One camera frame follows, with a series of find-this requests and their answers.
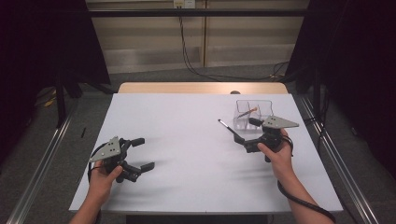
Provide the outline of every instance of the forearm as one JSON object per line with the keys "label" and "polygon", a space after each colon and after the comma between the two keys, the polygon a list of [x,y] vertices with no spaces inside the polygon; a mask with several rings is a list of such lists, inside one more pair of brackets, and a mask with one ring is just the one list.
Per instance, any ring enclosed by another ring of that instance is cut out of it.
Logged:
{"label": "forearm", "polygon": [[70,221],[70,224],[94,223],[101,208],[101,204],[96,200],[87,197],[78,212]]}
{"label": "forearm", "polygon": [[[306,191],[297,176],[291,175],[280,179],[279,182],[288,194],[308,203],[318,205],[308,191]],[[297,223],[333,223],[328,217],[321,213],[295,203],[294,201],[289,200],[289,205]]]}

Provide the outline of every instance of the white table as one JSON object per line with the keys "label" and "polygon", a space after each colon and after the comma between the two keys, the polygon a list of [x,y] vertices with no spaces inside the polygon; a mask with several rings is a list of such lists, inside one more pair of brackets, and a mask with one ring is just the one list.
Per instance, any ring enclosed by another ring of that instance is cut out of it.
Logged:
{"label": "white table", "polygon": [[[289,94],[115,94],[98,147],[117,135],[144,137],[130,148],[127,161],[140,166],[155,161],[154,170],[136,183],[114,183],[104,211],[124,214],[272,214],[290,210],[278,191],[271,164],[261,153],[247,154],[218,119],[233,127],[236,100],[270,100],[275,115],[300,123],[287,129],[294,142],[293,167],[317,203],[329,211],[342,206],[321,163],[304,122]],[[246,139],[261,135],[244,133]],[[82,177],[70,206],[76,211],[88,190]]]}

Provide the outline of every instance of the human hand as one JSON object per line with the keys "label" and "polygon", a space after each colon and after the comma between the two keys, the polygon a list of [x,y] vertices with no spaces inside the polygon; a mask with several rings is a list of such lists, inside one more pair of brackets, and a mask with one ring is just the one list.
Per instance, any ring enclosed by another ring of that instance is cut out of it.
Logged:
{"label": "human hand", "polygon": [[[288,133],[284,129],[281,129],[280,132],[282,135],[288,136]],[[295,177],[291,165],[291,147],[287,142],[282,141],[279,146],[280,150],[277,153],[273,152],[263,143],[259,143],[257,147],[271,160],[274,175],[281,183],[288,178]]]}
{"label": "human hand", "polygon": [[93,200],[95,203],[104,204],[110,195],[113,181],[122,172],[122,167],[117,166],[108,174],[103,161],[97,161],[91,172],[90,187],[88,189],[87,200]]}

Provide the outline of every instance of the marker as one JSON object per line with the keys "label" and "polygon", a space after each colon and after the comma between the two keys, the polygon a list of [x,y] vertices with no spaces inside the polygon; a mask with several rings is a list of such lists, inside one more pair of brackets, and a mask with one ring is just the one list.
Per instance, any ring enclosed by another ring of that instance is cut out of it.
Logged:
{"label": "marker", "polygon": [[257,110],[257,107],[254,107],[253,109],[249,110],[248,112],[245,112],[245,113],[239,115],[237,118],[239,119],[239,118],[241,118],[241,117],[244,117],[245,115],[248,115],[248,114],[250,114],[251,112],[256,111],[256,110]]}
{"label": "marker", "polygon": [[221,119],[219,119],[219,122],[224,125],[224,127],[226,127],[228,130],[230,130],[230,132],[232,132],[233,134],[236,134],[237,136],[239,136],[239,134],[237,134],[236,132],[233,131],[233,129],[231,129],[227,124],[225,124]]}

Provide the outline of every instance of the transparent box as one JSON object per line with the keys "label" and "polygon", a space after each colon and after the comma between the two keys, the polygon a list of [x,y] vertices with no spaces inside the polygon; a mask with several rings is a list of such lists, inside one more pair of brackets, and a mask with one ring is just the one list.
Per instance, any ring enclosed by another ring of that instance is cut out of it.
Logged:
{"label": "transparent box", "polygon": [[256,130],[259,127],[249,124],[248,119],[267,119],[272,116],[272,102],[266,100],[238,100],[233,114],[233,127],[236,130]]}

